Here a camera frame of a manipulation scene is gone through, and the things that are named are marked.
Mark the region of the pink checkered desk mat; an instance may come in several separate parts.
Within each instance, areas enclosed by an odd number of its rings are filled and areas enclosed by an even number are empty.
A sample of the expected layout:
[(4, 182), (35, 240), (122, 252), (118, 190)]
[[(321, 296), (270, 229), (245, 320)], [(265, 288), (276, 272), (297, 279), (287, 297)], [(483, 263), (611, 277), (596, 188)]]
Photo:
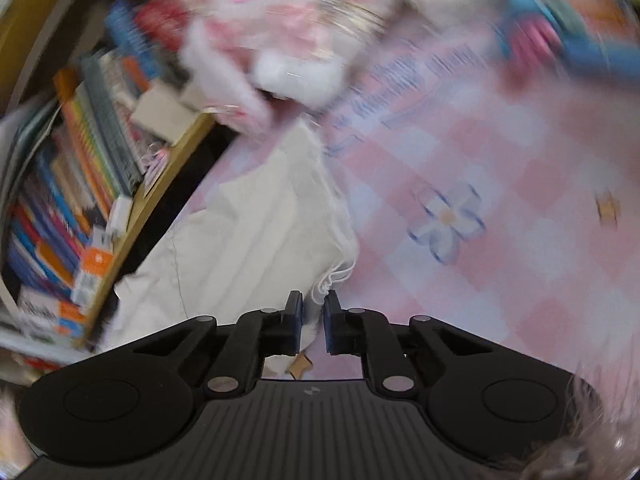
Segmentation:
[(434, 316), (614, 398), (638, 378), (636, 92), (514, 87), (490, 25), (405, 18), (310, 125), (359, 240), (343, 306)]

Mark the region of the row of colourful books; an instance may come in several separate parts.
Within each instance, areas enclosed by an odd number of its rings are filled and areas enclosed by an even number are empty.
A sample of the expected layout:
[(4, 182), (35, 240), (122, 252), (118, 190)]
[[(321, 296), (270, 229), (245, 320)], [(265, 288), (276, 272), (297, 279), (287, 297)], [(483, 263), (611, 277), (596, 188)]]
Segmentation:
[(188, 16), (178, 0), (115, 1), (102, 48), (60, 68), (53, 94), (17, 129), (2, 174), (3, 260), (23, 286), (72, 302), (87, 247), (111, 251), (106, 224), (118, 196), (148, 194), (176, 145), (131, 114), (155, 81), (178, 93)]

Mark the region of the small white box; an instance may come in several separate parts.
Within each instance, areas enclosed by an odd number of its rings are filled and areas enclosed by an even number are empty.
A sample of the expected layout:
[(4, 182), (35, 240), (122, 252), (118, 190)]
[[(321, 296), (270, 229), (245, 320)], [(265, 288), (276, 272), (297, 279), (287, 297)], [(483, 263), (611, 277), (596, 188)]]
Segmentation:
[(106, 224), (106, 232), (109, 236), (121, 237), (126, 233), (131, 209), (131, 197), (121, 195), (116, 198)]

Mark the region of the cream t-shirt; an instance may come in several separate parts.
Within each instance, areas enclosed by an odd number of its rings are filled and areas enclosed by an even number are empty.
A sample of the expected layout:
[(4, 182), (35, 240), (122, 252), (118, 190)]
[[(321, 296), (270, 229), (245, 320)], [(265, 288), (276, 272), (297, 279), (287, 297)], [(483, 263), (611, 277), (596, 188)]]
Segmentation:
[(320, 332), (324, 298), (348, 280), (359, 255), (344, 195), (317, 127), (299, 118), (266, 160), (217, 186), (207, 205), (172, 226), (138, 270), (115, 287), (118, 307), (102, 351), (188, 318), (233, 324), (303, 295), (299, 348)]

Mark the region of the blue pink toy hand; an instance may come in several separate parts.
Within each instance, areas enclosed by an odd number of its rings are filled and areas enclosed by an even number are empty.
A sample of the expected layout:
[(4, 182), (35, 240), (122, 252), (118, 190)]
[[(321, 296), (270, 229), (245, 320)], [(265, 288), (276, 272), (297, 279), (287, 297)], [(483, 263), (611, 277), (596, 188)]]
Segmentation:
[(639, 83), (639, 47), (590, 32), (565, 0), (502, 0), (501, 52), (521, 74), (561, 64), (582, 76)]

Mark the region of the pink white bunny plush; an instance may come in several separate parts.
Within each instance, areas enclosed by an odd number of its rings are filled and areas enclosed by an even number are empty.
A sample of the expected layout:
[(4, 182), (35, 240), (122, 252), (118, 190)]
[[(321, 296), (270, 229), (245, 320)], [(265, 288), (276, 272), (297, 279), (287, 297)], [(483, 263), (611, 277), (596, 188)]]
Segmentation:
[(333, 101), (399, 0), (181, 2), (189, 24), (179, 58), (201, 109), (259, 138), (273, 123), (271, 98), (310, 110)]

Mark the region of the white orange usmile box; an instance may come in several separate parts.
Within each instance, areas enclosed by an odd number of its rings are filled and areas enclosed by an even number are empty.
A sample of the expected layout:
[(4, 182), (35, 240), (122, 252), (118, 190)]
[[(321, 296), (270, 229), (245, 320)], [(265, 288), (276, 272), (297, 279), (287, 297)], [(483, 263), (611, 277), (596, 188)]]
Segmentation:
[(85, 333), (85, 315), (71, 302), (23, 286), (16, 306), (21, 326), (31, 332), (67, 338), (79, 338)]

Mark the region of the flat white orange box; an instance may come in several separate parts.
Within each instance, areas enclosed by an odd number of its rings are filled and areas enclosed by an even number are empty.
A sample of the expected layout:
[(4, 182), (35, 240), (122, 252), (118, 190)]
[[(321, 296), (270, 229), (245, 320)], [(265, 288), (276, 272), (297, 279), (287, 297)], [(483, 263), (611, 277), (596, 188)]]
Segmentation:
[(111, 266), (113, 254), (109, 250), (87, 247), (82, 254), (74, 278), (74, 288), (70, 294), (73, 304), (86, 312), (93, 304), (94, 298)]

